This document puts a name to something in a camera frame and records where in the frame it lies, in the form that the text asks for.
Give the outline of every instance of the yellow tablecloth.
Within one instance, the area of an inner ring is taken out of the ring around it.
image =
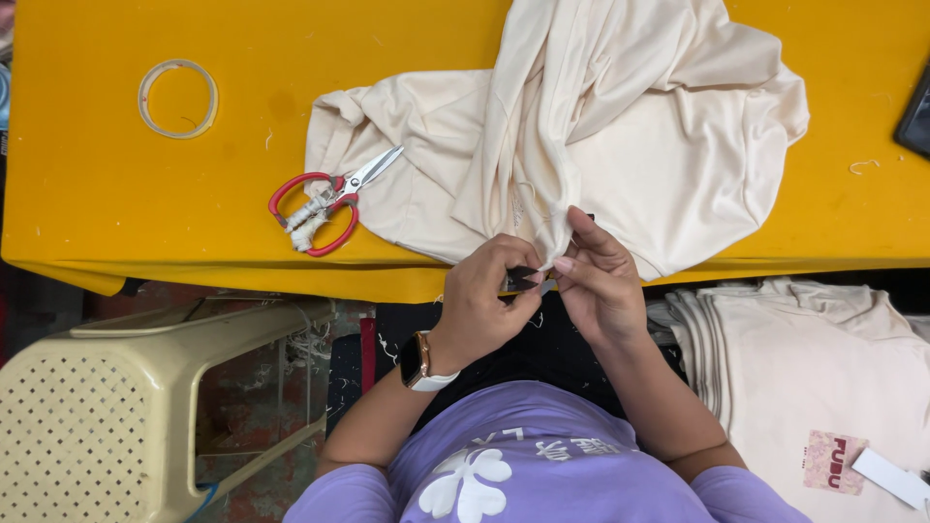
[[[733,20],[782,39],[783,60],[807,82],[810,131],[789,150],[758,233],[656,283],[930,265],[930,162],[891,140],[930,52],[926,4],[726,5]],[[442,292],[443,265],[364,229],[323,259],[292,252],[265,206],[302,171],[314,98],[405,71],[492,67],[504,3],[31,0],[17,9],[8,262],[105,294],[125,276],[379,302]],[[219,86],[216,122],[187,141],[145,127],[136,104],[146,72],[178,58]],[[881,166],[848,169],[872,159]]]

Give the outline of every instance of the hand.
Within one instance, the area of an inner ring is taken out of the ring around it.
[[[516,236],[497,235],[445,276],[443,315],[427,335],[431,375],[448,376],[499,349],[516,336],[542,303],[539,286],[510,305],[498,299],[507,269],[541,265],[533,246]],[[541,283],[543,273],[536,275]]]
[[[577,207],[568,224],[573,244],[553,262],[568,317],[595,352],[641,346],[649,333],[632,255]]]

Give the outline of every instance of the red scissors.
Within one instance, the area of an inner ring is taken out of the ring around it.
[[[385,151],[384,153],[379,154],[373,160],[362,166],[362,168],[355,171],[354,174],[347,177],[342,176],[330,176],[324,172],[308,172],[301,174],[296,178],[288,181],[281,186],[280,189],[274,192],[272,199],[268,202],[268,210],[271,214],[278,220],[278,223],[282,227],[285,227],[286,232],[296,232],[300,226],[304,223],[307,223],[309,220],[314,217],[321,217],[320,222],[325,221],[342,206],[349,206],[352,209],[352,220],[349,222],[349,227],[346,228],[345,232],[342,233],[336,241],[331,244],[321,247],[321,248],[312,248],[309,247],[306,250],[303,250],[311,256],[323,256],[335,250],[339,245],[344,243],[349,235],[352,233],[352,229],[355,228],[355,224],[358,223],[358,190],[361,189],[366,183],[374,180],[379,174],[384,172],[394,160],[404,151],[403,145],[398,145],[392,147],[390,150]],[[335,201],[332,198],[324,198],[322,195],[315,196],[309,202],[303,205],[300,209],[297,210],[294,214],[290,215],[288,218],[281,216],[281,213],[278,212],[278,204],[281,202],[281,198],[287,194],[288,191],[294,188],[295,185],[303,183],[307,180],[326,180],[333,186],[333,191],[335,192]],[[312,233],[315,231],[315,227],[312,228],[309,234],[312,237]]]

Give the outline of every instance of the purple t-shirt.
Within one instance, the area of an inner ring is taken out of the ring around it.
[[[629,423],[540,382],[463,398],[404,443],[389,478],[363,464],[334,470],[285,523],[810,523],[741,468],[713,467],[688,486],[637,449]]]

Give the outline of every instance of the tape roll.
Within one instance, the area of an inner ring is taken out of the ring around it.
[[[192,131],[189,132],[171,132],[158,127],[152,121],[152,115],[149,114],[149,90],[152,89],[152,84],[155,83],[155,80],[162,75],[165,71],[170,71],[172,69],[179,69],[181,67],[190,67],[196,72],[203,75],[206,80],[206,84],[210,86],[210,105],[206,109],[206,116],[204,121],[197,125]],[[213,119],[217,117],[217,102],[219,100],[219,93],[217,92],[217,83],[213,81],[213,77],[201,66],[190,60],[166,60],[158,65],[152,67],[152,70],[149,71],[144,78],[142,78],[142,83],[139,85],[139,114],[142,115],[142,121],[145,122],[145,125],[149,126],[153,131],[158,134],[165,135],[169,138],[176,138],[178,140],[188,140],[190,138],[196,138],[210,126],[213,125]]]

